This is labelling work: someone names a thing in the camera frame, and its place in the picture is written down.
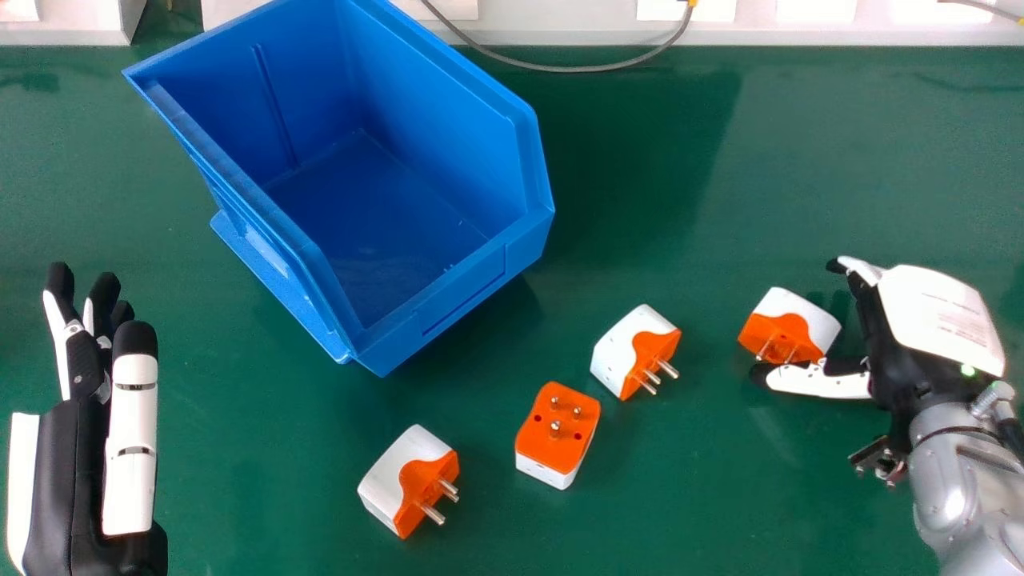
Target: green tabletop surface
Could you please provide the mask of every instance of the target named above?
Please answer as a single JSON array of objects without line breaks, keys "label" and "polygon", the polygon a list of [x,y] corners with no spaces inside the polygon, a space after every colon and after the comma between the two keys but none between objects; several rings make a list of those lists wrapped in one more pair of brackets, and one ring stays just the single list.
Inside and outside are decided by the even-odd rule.
[{"label": "green tabletop surface", "polygon": [[[59,400],[48,262],[72,265],[80,298],[118,273],[160,337],[171,574],[937,572],[908,487],[846,462],[886,414],[755,388],[735,338],[782,286],[857,351],[845,284],[823,270],[851,254],[975,285],[1019,378],[1024,51],[680,47],[596,76],[474,57],[540,116],[555,224],[522,278],[380,379],[332,362],[216,238],[202,177],[121,77],[195,32],[151,6],[131,48],[0,49],[0,414]],[[621,403],[590,355],[643,302],[682,329],[682,376]],[[565,492],[514,466],[548,380],[602,406]],[[414,423],[458,451],[462,500],[400,541],[355,487]]]}]

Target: robotic hand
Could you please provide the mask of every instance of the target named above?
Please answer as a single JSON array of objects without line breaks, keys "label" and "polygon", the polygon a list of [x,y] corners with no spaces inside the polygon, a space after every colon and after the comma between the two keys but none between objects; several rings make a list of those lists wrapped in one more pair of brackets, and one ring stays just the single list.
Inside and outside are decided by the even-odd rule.
[{"label": "robotic hand", "polygon": [[26,576],[167,575],[153,522],[157,335],[99,277],[80,317],[75,279],[50,265],[43,308],[62,402],[11,420],[7,550]]},{"label": "robotic hand", "polygon": [[[831,376],[865,375],[892,414],[889,434],[850,463],[890,488],[909,477],[914,524],[943,576],[1024,575],[1024,433],[981,295],[916,266],[841,256],[827,270],[846,276],[867,344],[866,358],[836,363],[848,374]],[[752,377],[803,375],[794,368],[758,365]]]}]

